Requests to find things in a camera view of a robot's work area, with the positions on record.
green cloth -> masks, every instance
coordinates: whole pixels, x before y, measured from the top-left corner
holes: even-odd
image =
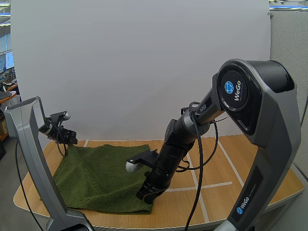
[[[126,160],[148,150],[148,145],[96,148],[68,146],[53,178],[70,208],[92,209],[115,214],[150,214],[153,205],[136,197],[148,167],[129,173]]]

wooden table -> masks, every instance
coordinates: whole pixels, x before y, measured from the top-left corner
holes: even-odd
[[[14,84],[14,85],[8,87],[6,91],[11,91],[11,90],[13,90],[14,88],[16,88],[17,86],[18,86],[18,84]]]
[[[202,138],[204,159],[212,152],[215,138]],[[152,150],[160,150],[163,141],[79,141],[78,146],[97,147],[104,144],[115,146],[138,146],[149,144]],[[219,146],[212,160],[204,167],[204,179],[201,197],[191,220],[196,229],[208,229],[223,222],[229,215],[256,155],[257,147],[252,145],[244,135],[226,136],[219,138]],[[44,155],[52,174],[55,173],[62,156],[54,142],[50,142],[44,149]],[[188,160],[193,166],[199,161],[197,143],[189,151]],[[104,214],[92,210],[81,210],[96,230],[102,227],[125,229],[155,229],[170,228],[180,230],[185,226],[191,211],[198,181],[198,170],[176,173],[170,188],[154,201],[150,215],[115,215]],[[24,187],[33,212],[48,217],[49,214],[40,200],[29,174],[25,177]],[[288,171],[280,188],[269,203],[267,211],[276,209],[291,202],[304,190],[292,170]],[[14,196],[16,206],[26,209],[27,205],[21,191]]]

robotic arm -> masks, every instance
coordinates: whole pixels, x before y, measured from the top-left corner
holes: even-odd
[[[196,127],[205,134],[225,111],[258,151],[228,219],[216,230],[248,230],[276,193],[300,145],[296,85],[278,62],[232,59],[213,76],[212,89],[199,105],[192,104],[170,121],[159,154],[148,150],[128,159],[129,172],[142,165],[152,168],[137,197],[150,204],[161,195],[193,147]]]
[[[5,110],[9,134],[17,139],[33,183],[50,214],[47,230],[94,231],[82,212],[66,207],[39,143],[39,132],[42,132],[59,143],[77,144],[76,132],[61,126],[62,121],[69,118],[67,112],[55,113],[46,118],[38,96],[9,106]]]

ceiling light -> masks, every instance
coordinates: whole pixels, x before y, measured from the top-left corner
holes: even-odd
[[[0,16],[10,17],[11,13],[0,13]]]
[[[0,7],[8,7],[10,6],[11,4],[8,3],[8,2],[0,2]]]
[[[10,26],[11,23],[0,23],[0,26]]]

gray wall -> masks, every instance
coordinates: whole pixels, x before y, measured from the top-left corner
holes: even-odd
[[[56,17],[52,1],[14,0],[11,10],[21,97],[39,95],[47,115],[67,110],[64,125],[78,139],[163,139],[226,60],[270,56],[267,0],[87,5],[90,18],[78,0],[62,1]],[[230,119],[218,126],[220,135],[241,133]]]
[[[281,62],[297,83],[300,117],[308,94],[308,12],[272,12],[271,59]],[[302,126],[302,141],[295,163],[308,176],[308,112]],[[294,166],[305,186],[272,231],[308,230],[308,184]]]

